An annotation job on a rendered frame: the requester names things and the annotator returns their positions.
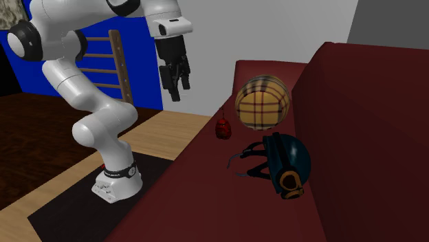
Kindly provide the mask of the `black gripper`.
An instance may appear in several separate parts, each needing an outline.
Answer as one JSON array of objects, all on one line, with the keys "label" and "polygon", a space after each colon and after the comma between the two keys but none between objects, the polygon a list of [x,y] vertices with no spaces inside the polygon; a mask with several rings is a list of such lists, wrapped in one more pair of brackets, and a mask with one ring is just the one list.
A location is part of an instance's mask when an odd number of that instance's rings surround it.
[{"label": "black gripper", "polygon": [[163,89],[167,89],[173,102],[179,102],[178,82],[181,78],[184,90],[190,89],[190,65],[186,56],[186,46],[182,35],[155,39],[159,63],[159,74]]}]

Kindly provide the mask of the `brown wooden ladder-back chair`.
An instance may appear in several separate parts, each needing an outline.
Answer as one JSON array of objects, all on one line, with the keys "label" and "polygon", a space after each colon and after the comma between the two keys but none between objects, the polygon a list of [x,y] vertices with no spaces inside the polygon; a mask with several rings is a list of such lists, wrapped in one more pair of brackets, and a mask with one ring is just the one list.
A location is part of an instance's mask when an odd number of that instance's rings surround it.
[{"label": "brown wooden ladder-back chair", "polygon": [[118,84],[106,84],[101,82],[95,82],[96,87],[105,87],[110,89],[119,89],[121,91],[121,98],[118,100],[127,102],[133,105],[133,96],[131,93],[131,87],[129,84],[129,75],[127,70],[127,64],[124,57],[124,51],[122,46],[122,39],[118,30],[109,30],[108,37],[87,37],[87,41],[101,42],[106,41],[110,43],[111,54],[84,54],[85,58],[112,58],[115,63],[115,69],[96,69],[96,68],[82,68],[82,72],[89,73],[101,73],[101,74],[115,74],[118,77]]}]

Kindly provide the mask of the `small red egg-shaped ornament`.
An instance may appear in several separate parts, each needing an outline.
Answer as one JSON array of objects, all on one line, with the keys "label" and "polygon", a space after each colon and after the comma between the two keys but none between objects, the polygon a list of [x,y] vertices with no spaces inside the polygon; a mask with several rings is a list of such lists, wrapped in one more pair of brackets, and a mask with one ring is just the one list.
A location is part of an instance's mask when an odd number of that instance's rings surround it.
[{"label": "small red egg-shaped ornament", "polygon": [[225,113],[223,107],[220,108],[222,116],[219,120],[217,120],[215,126],[215,135],[218,139],[221,140],[229,140],[232,136],[232,128],[227,119],[225,119]]}]

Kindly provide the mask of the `tan plaid round cushion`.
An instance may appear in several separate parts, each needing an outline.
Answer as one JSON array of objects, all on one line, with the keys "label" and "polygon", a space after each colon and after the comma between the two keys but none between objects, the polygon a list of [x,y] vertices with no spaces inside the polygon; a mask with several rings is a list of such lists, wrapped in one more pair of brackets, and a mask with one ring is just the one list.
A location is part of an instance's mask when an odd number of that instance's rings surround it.
[{"label": "tan plaid round cushion", "polygon": [[255,131],[280,124],[289,112],[290,94],[286,85],[272,75],[249,79],[236,95],[234,108],[240,121]]}]

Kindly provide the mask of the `black robot stand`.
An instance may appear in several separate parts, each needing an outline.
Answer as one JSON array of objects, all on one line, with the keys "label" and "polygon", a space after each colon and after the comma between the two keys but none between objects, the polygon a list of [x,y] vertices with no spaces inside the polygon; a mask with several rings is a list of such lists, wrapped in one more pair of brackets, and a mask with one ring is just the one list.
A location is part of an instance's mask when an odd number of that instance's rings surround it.
[{"label": "black robot stand", "polygon": [[108,203],[90,186],[101,167],[90,172],[27,219],[42,242],[103,242],[144,193],[173,163],[169,159],[133,153],[143,187],[134,196]]}]

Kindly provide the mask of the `dark red sofa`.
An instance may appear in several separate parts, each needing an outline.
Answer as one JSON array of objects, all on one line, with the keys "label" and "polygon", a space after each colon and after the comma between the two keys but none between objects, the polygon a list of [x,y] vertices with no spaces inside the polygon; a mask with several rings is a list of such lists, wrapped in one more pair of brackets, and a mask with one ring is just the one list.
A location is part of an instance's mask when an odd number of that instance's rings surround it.
[{"label": "dark red sofa", "polygon": [[225,104],[106,242],[429,242],[429,50],[325,43],[289,80],[276,127],[311,156],[304,195],[245,177],[262,134]]}]

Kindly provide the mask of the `mottled grey wall picture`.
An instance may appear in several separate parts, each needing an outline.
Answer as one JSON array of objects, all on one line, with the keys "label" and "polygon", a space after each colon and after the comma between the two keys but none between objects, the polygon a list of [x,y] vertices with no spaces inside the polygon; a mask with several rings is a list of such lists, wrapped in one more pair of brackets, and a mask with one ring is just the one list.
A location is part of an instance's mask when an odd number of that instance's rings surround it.
[{"label": "mottled grey wall picture", "polygon": [[29,20],[23,0],[0,0],[0,30],[9,30],[20,20]]}]

